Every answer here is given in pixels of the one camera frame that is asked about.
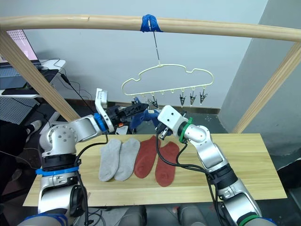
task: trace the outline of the wooden beam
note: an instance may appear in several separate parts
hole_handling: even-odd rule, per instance
[[[27,80],[30,85],[67,121],[79,118],[79,115],[65,99],[49,84],[35,68],[6,31],[0,31],[0,53]]]
[[[288,76],[294,71],[296,66],[301,61],[301,43],[295,43],[286,57],[272,75],[271,79],[262,88],[256,99],[250,105],[248,110],[239,120],[232,133],[242,133],[257,113],[266,105],[269,99],[279,89],[282,83],[288,78]]]
[[[162,31],[172,33],[226,35],[301,42],[301,30],[259,24],[157,18]],[[43,15],[0,17],[3,30],[78,28],[139,31],[141,16]]]

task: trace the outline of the red sock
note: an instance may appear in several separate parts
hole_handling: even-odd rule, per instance
[[[140,143],[140,149],[136,158],[134,173],[138,178],[145,178],[151,171],[156,158],[156,137],[152,136],[149,140]]]
[[[173,142],[168,142],[167,145],[160,148],[161,155],[170,162],[175,162],[177,154],[179,153],[179,147]],[[171,185],[174,180],[175,166],[168,165],[158,158],[156,167],[156,181],[162,187]]]

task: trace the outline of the gray wall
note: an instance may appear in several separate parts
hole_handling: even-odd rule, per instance
[[[267,0],[0,0],[0,16],[92,14],[189,18],[257,24]],[[25,31],[39,59],[60,57],[67,61],[70,80],[81,83],[93,96],[96,87],[108,90],[108,100],[129,102],[121,84],[146,68],[157,65],[152,33],[132,31],[48,29]],[[210,70],[215,83],[207,88],[203,107],[221,108],[233,78],[249,46],[249,38],[157,33],[161,63],[183,64]],[[171,89],[210,81],[201,73],[185,74],[179,69],[160,68],[146,73],[142,82],[129,83],[128,92]],[[61,83],[55,83],[65,98],[78,98]],[[185,105],[189,105],[189,92]],[[180,105],[175,94],[156,95],[158,104]]]
[[[260,24],[301,29],[301,1],[269,0]],[[252,39],[219,113],[227,131],[232,131],[292,45]],[[301,147],[300,85],[298,65],[244,131],[261,133],[271,154],[287,154]]]

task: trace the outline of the laptop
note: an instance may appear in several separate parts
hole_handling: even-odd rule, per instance
[[[7,31],[10,37],[24,52],[27,58],[37,67],[41,66],[23,30]],[[26,80],[0,55],[0,89],[22,88]]]

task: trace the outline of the wooden table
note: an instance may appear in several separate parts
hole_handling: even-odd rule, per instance
[[[117,138],[122,142],[130,137],[143,141],[149,139],[151,135],[109,135],[109,139]],[[260,134],[212,134],[212,137],[254,199],[286,198]],[[76,148],[79,152],[89,144],[104,140],[105,136],[100,136],[77,144]],[[166,137],[161,141],[161,146],[169,141],[175,142],[180,148],[183,147],[174,136]],[[205,175],[202,173],[177,167],[173,183],[168,187],[161,187],[155,180],[157,164],[155,160],[150,174],[144,179],[132,174],[126,181],[112,179],[109,182],[101,182],[98,179],[100,158],[100,146],[89,148],[81,157],[80,173],[91,207],[212,201]],[[197,152],[191,144],[182,153],[179,162],[200,164]],[[24,206],[38,205],[40,177],[36,177]]]

